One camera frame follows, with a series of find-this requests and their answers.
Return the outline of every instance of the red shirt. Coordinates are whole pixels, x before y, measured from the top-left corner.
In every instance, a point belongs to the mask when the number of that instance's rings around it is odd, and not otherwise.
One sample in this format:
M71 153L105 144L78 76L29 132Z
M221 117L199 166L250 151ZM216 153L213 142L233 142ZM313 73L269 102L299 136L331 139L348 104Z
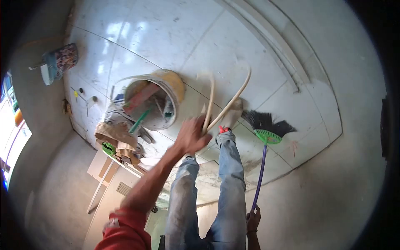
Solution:
M103 229L103 240L95 250L151 250L151 237L144 231L146 214L122 208L111 213L109 218Z

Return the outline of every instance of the shoe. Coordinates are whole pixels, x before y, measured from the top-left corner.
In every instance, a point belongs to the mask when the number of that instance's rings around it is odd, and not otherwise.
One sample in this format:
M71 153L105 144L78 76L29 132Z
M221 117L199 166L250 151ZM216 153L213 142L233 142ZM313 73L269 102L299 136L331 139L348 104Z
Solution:
M183 156L184 159L186 159L186 158L188 158L188 157L193 157L193 158L196 159L196 155L195 155L195 154L185 154L185 155Z
M225 113L224 117L221 120L220 126L227 130L228 128L232 129L235 123L238 121L243 112L243 100L238 97L235 102L232 104L230 109Z

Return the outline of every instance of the jeans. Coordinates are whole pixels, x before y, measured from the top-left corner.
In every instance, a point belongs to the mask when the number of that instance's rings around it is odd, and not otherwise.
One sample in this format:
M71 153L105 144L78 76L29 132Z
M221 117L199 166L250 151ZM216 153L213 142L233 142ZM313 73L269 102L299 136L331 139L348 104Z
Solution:
M246 203L243 165L229 130L217 137L220 146L219 176L222 179L218 214L204 239L198 234L197 188L194 186L199 165L188 156L180 165L172 183L165 229L166 249L245 249Z

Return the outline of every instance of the hand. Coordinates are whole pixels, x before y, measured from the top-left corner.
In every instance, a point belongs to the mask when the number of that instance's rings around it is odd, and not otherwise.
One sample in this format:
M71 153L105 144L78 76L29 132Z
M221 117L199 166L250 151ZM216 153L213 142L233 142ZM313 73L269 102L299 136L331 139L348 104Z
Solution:
M255 214L253 210L246 215L247 232L255 232L257 230L258 224L261 220L260 208L256 205L257 213Z
M186 119L178 133L174 146L183 154L195 154L204 148L212 139L211 134L202 135L205 115Z

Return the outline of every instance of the bucket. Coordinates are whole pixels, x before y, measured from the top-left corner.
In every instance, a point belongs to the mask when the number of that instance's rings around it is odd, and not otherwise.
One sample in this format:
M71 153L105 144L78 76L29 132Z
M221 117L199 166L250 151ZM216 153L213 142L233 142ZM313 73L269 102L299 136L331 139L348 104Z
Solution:
M160 86L161 90L156 92L143 104L136 107L131 114L128 114L133 120L137 121L140 116L151 109L144 118L141 126L149 130L164 130L172 126L178 114L179 104L183 101L185 95L185 85L181 78L172 70L156 70L151 74L135 76L125 90L125 103L136 94L135 89L145 82L152 82ZM164 116L165 100L168 99L172 103L173 115L171 117Z
M78 62L78 48L75 43L67 44L61 48L46 52L42 55L45 65L40 67L42 77L46 85L54 80L60 80L68 69Z

